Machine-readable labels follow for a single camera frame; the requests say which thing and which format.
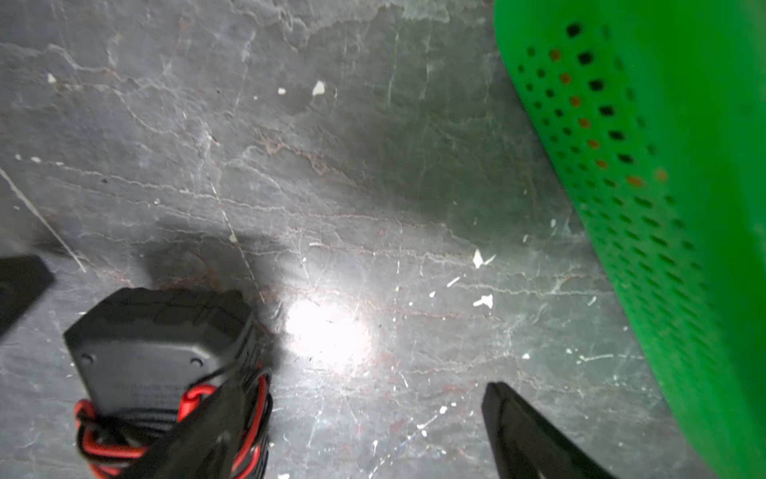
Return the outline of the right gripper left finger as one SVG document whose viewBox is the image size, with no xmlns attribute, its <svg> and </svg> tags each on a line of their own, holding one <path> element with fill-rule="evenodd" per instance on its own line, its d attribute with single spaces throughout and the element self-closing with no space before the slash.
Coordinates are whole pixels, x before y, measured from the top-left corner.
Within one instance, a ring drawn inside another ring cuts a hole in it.
<svg viewBox="0 0 766 479">
<path fill-rule="evenodd" d="M 226 382 L 120 476 L 229 478 L 244 428 L 245 393 Z"/>
</svg>

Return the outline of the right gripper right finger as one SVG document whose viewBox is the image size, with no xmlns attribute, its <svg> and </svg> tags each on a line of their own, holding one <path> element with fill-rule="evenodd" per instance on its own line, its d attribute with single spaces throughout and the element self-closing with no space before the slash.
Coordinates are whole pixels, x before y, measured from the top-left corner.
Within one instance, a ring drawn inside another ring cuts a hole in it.
<svg viewBox="0 0 766 479">
<path fill-rule="evenodd" d="M 502 479 L 614 479 L 504 382 L 487 384 L 482 415 Z"/>
</svg>

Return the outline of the small black multimeter with leads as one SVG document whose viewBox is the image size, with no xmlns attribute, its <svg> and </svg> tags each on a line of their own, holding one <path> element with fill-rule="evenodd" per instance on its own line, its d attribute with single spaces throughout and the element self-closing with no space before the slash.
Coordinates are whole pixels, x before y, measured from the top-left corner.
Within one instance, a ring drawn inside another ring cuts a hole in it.
<svg viewBox="0 0 766 479">
<path fill-rule="evenodd" d="M 265 475 L 271 373 L 239 291 L 120 289 L 64 341 L 88 393 L 74 408 L 76 446 L 95 477 L 119 477 L 229 379 L 245 394 L 231 477 Z"/>
</svg>

